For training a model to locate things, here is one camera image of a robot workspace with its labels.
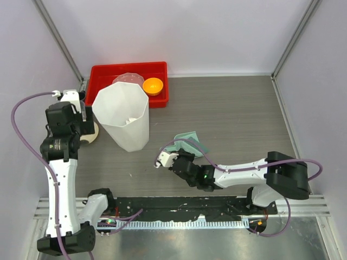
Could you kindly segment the green hand brush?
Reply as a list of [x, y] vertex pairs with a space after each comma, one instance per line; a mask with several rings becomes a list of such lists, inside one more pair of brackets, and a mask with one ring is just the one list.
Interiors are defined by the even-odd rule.
[[165, 146], [162, 146], [160, 149], [159, 149], [159, 152], [162, 152], [162, 151], [166, 151], [166, 152], [176, 152], [178, 151], [178, 148], [176, 147], [176, 144], [174, 142], [170, 143], [170, 144], [167, 144]]

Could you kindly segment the translucent white bin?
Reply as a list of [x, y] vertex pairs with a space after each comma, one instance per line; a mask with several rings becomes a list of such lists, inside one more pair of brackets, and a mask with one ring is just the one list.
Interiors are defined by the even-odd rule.
[[[140, 85], [116, 82], [100, 90], [93, 113], [111, 138], [128, 152], [140, 151], [149, 141], [149, 97]], [[137, 121], [126, 125], [126, 119]]]

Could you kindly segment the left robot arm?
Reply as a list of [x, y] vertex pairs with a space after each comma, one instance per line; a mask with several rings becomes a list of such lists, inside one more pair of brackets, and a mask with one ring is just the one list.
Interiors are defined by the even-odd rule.
[[75, 176], [80, 137], [94, 132], [91, 107], [87, 120], [76, 105], [61, 101], [46, 111], [49, 132], [40, 146], [49, 184], [49, 219], [46, 235], [37, 241], [39, 252], [62, 256], [90, 252], [95, 246], [95, 229], [99, 218], [115, 211], [115, 200], [108, 188], [88, 194], [81, 212], [77, 212]]

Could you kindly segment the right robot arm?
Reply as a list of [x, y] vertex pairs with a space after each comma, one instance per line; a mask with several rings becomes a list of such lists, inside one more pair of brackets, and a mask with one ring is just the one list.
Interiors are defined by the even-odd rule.
[[279, 152], [239, 165], [196, 165], [194, 155], [181, 149], [171, 153], [164, 167], [185, 180], [190, 187], [212, 192], [232, 186], [247, 185], [245, 208], [259, 213], [280, 199], [307, 200], [309, 179], [307, 164]]

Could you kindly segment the large paper scrap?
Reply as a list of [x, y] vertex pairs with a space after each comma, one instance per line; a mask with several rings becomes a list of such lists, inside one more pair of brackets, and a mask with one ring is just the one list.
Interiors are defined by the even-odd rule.
[[126, 125], [131, 124], [132, 122], [137, 121], [137, 118], [128, 118], [126, 119]]

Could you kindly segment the green dustpan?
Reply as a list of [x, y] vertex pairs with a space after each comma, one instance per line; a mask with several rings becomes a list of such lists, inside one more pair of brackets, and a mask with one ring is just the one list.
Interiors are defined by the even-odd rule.
[[187, 152], [194, 153], [196, 158], [204, 157], [204, 154], [209, 152], [209, 150], [200, 143], [195, 131], [177, 134], [174, 139], [178, 149], [183, 148]]

